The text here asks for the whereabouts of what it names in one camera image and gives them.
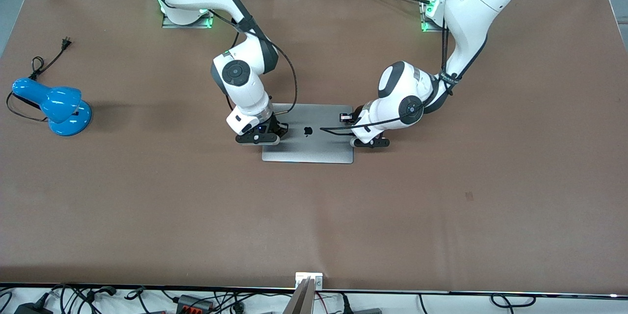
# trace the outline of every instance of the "brown table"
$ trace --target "brown table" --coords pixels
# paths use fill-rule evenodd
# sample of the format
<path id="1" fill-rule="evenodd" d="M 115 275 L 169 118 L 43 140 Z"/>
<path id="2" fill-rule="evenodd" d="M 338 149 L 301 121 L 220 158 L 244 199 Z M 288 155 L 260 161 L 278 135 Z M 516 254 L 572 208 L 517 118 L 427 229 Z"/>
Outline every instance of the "brown table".
<path id="1" fill-rule="evenodd" d="M 435 73 L 405 0 L 242 0 L 301 103 L 358 106 L 391 63 Z M 233 40 L 162 30 L 153 0 L 26 0 L 4 92 L 41 77 L 94 108 L 69 138 L 0 110 L 0 281 L 628 293 L 628 55 L 608 0 L 513 0 L 455 96 L 351 165 L 261 161 L 210 77 Z M 263 78 L 292 98 L 289 68 Z"/>

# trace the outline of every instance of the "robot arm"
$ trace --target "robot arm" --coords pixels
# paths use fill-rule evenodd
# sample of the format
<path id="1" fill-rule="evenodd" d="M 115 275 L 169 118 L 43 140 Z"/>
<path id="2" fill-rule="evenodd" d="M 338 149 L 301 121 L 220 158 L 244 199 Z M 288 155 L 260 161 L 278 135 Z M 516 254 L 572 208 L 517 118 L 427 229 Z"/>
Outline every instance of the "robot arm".
<path id="1" fill-rule="evenodd" d="M 354 139 L 354 146 L 368 146 L 383 131 L 412 126 L 424 113 L 440 108 L 447 91 L 460 81 L 484 48 L 493 20 L 511 0 L 440 1 L 444 11 L 435 23 L 444 23 L 456 42 L 445 70 L 431 75 L 402 61 L 389 66 L 379 81 L 379 98 L 368 102 L 355 121 L 355 126 L 373 125 L 351 129 L 359 139 Z M 397 120 L 377 124 L 392 119 Z"/>
<path id="2" fill-rule="evenodd" d="M 273 105 L 260 75 L 274 70 L 277 51 L 240 0 L 159 0 L 168 19 L 176 24 L 190 24 L 207 9 L 225 10 L 235 28 L 246 35 L 243 43 L 218 55 L 211 64 L 211 76 L 235 108 L 227 124 L 238 134 L 242 144 L 278 144 L 285 127 L 274 118 Z M 251 132 L 255 130 L 257 138 Z"/>

